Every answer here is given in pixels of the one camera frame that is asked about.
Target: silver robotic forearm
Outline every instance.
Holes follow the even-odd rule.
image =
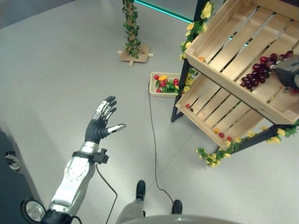
[[[80,152],[94,154],[98,149],[98,144],[86,141],[80,148]],[[49,209],[67,213],[70,216],[76,215],[94,171],[94,161],[73,156],[64,169],[63,180],[52,198]]]

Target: black robotic glove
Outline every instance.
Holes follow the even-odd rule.
[[[110,135],[111,133],[120,131],[126,127],[125,124],[115,125],[106,128],[108,119],[116,111],[115,97],[107,97],[98,107],[94,113],[93,118],[89,122],[86,133],[85,141],[90,141],[99,144],[100,140]]]

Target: wooden base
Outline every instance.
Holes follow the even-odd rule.
[[[138,53],[138,58],[132,57],[128,55],[127,51],[118,50],[117,54],[120,56],[122,61],[129,62],[129,67],[133,66],[134,62],[141,62],[145,63],[148,60],[148,57],[153,57],[154,54],[150,53],[150,46],[148,45],[141,45],[141,50]]]

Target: wooden crate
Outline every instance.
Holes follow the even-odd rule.
[[[299,96],[283,93],[276,74],[272,73],[266,83],[253,91],[240,86],[240,79],[251,73],[259,57],[284,54],[290,49],[299,53],[298,10],[278,0],[228,0],[208,23],[208,30],[186,50],[189,63],[209,79],[198,80],[178,108],[218,144],[223,141],[213,134],[214,127],[234,137],[263,116],[276,124],[293,124],[299,119]],[[200,61],[200,56],[207,63]],[[201,100],[194,104],[194,111],[186,111],[182,106],[186,102],[192,104],[198,92],[207,86]]]

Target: wheel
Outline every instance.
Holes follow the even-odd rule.
[[[40,224],[46,214],[45,208],[32,197],[24,199],[20,209],[23,218],[30,224]]]
[[[13,151],[8,151],[5,153],[5,158],[7,161],[8,166],[14,170],[14,171],[18,171],[21,168],[21,164],[20,161],[18,160],[18,158],[16,157],[15,152]]]

